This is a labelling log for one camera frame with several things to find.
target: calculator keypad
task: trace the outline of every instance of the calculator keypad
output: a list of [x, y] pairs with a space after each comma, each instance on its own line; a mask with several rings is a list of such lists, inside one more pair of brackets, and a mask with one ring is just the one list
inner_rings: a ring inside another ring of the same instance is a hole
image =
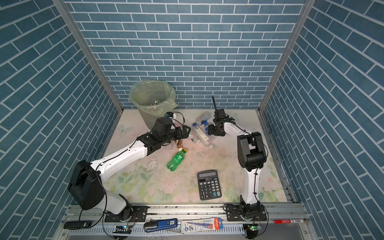
[[218, 177], [214, 176], [206, 178], [204, 182], [200, 182], [199, 192], [201, 200], [208, 200], [221, 197], [221, 189], [220, 184], [218, 182]]

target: brick wallpaper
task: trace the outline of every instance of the brick wallpaper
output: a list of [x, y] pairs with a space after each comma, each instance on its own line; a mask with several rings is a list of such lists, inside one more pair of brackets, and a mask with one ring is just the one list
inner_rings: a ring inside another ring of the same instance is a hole
[[317, 0], [265, 109], [319, 239], [384, 239], [383, 13]]
[[0, 239], [53, 237], [117, 110], [50, 0], [0, 1]]
[[257, 108], [304, 0], [66, 1], [125, 108], [139, 79], [181, 108]]

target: green plastic bottle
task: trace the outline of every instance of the green plastic bottle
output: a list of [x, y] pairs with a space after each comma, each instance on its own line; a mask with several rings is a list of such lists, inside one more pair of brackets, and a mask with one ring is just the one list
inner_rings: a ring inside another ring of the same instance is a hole
[[175, 156], [167, 163], [167, 168], [171, 172], [175, 171], [177, 166], [184, 160], [184, 156], [187, 150], [183, 148], [180, 152], [176, 153]]

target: trash can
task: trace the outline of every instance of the trash can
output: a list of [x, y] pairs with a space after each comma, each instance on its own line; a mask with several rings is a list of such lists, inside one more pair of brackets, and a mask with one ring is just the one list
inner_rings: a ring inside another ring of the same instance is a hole
[[158, 117], [173, 112], [177, 107], [175, 98], [175, 89], [159, 80], [140, 80], [131, 86], [129, 92], [129, 100], [137, 107], [149, 129], [153, 128]]

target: table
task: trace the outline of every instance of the table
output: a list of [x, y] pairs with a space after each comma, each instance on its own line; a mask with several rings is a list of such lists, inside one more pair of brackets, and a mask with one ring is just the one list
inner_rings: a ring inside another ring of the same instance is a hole
[[[192, 126], [196, 117], [205, 111], [210, 112], [212, 117], [214, 115], [214, 111], [210, 109], [178, 109], [178, 111], [184, 115], [185, 124], [188, 126]], [[226, 109], [225, 112], [234, 117], [241, 127], [252, 132], [260, 132], [267, 145], [255, 110]], [[177, 120], [182, 122], [181, 116], [177, 117]], [[148, 131], [138, 110], [124, 110], [104, 156], [127, 146], [136, 137]], [[104, 183], [104, 187], [136, 203], [239, 202], [244, 185], [244, 173], [237, 160], [237, 140], [226, 135], [216, 137], [212, 141], [215, 147], [209, 149], [202, 144], [196, 145], [190, 140], [183, 139], [183, 147], [188, 152], [183, 162], [173, 172], [166, 168], [166, 164], [177, 152], [176, 146], [172, 150], [162, 147], [112, 175]], [[202, 201], [198, 192], [197, 172], [209, 169], [218, 171], [222, 197]], [[267, 158], [261, 170], [259, 198], [261, 202], [287, 201], [271, 156]]]

